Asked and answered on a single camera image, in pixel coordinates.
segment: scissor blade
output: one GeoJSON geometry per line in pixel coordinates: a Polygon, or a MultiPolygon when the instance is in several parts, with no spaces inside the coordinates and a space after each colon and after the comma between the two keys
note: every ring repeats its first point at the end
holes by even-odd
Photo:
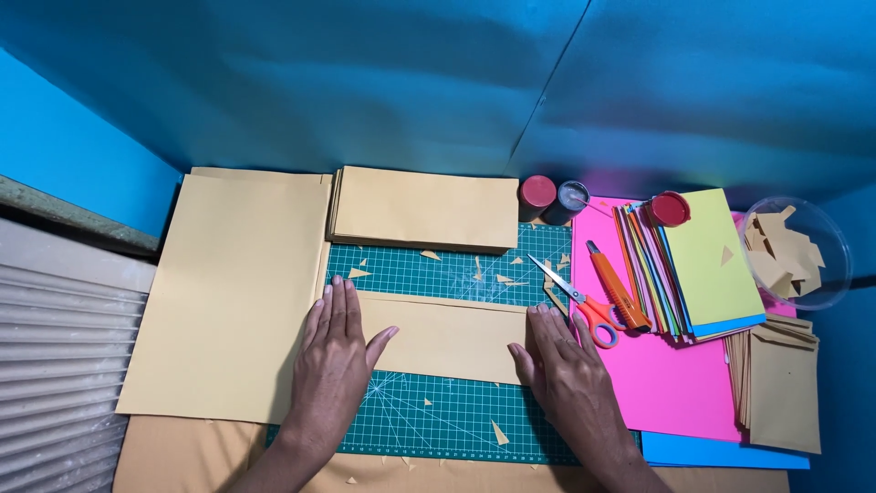
{"type": "Polygon", "coordinates": [[[529,257],[529,260],[535,262],[535,265],[539,266],[539,268],[541,270],[543,270],[545,274],[549,275],[550,278],[554,280],[556,285],[559,286],[560,289],[562,289],[563,291],[566,292],[566,295],[568,295],[570,298],[574,299],[576,301],[576,303],[584,303],[584,300],[586,300],[587,298],[584,297],[584,295],[582,295],[581,293],[579,293],[575,288],[573,288],[571,284],[563,281],[562,277],[560,277],[559,274],[557,274],[553,270],[545,267],[545,264],[535,260],[535,257],[533,257],[531,254],[526,254],[526,256],[529,257]]]}

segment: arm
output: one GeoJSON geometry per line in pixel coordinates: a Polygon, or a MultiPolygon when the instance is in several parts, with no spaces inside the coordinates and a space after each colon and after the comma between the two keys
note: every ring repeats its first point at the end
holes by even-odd
{"type": "Polygon", "coordinates": [[[307,315],[295,358],[292,409],[279,434],[230,493],[298,491],[334,455],[356,416],[389,327],[367,345],[359,298],[350,281],[332,278],[307,315]]]}
{"type": "MultiPolygon", "coordinates": [[[[556,308],[545,304],[527,312],[536,347],[508,348],[520,380],[528,384],[547,420],[575,456],[612,492],[670,492],[648,466],[620,416],[611,378],[593,340],[578,346],[556,308]]],[[[581,316],[576,325],[586,326],[581,316]]]]}

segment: left hand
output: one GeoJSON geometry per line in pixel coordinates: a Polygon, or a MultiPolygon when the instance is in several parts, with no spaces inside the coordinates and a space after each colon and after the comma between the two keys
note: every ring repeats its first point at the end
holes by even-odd
{"type": "Polygon", "coordinates": [[[307,316],[294,363],[292,409],[279,438],[292,439],[325,461],[331,458],[356,416],[374,365],[398,331],[388,327],[366,345],[356,288],[334,276],[307,316]]]}

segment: scissor handle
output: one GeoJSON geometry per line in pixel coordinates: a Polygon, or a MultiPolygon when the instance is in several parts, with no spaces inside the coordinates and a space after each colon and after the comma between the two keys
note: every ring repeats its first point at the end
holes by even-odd
{"type": "Polygon", "coordinates": [[[618,331],[624,331],[626,327],[613,320],[611,316],[611,311],[614,310],[613,304],[601,304],[594,301],[593,298],[587,297],[584,303],[578,304],[578,310],[587,319],[587,329],[590,331],[590,336],[597,346],[603,349],[611,349],[618,344],[618,331]],[[599,328],[608,332],[611,339],[608,341],[602,340],[597,331],[599,328]]]}

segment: right hand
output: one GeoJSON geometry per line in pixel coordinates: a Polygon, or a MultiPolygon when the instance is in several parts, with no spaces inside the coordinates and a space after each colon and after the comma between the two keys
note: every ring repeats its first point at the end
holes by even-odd
{"type": "MultiPolygon", "coordinates": [[[[537,347],[527,351],[512,343],[508,348],[520,380],[532,388],[547,421],[594,473],[641,461],[621,418],[611,378],[588,331],[582,331],[582,345],[578,346],[556,308],[532,306],[526,316],[537,347]]],[[[576,326],[587,326],[577,313],[573,320],[576,326]]]]}

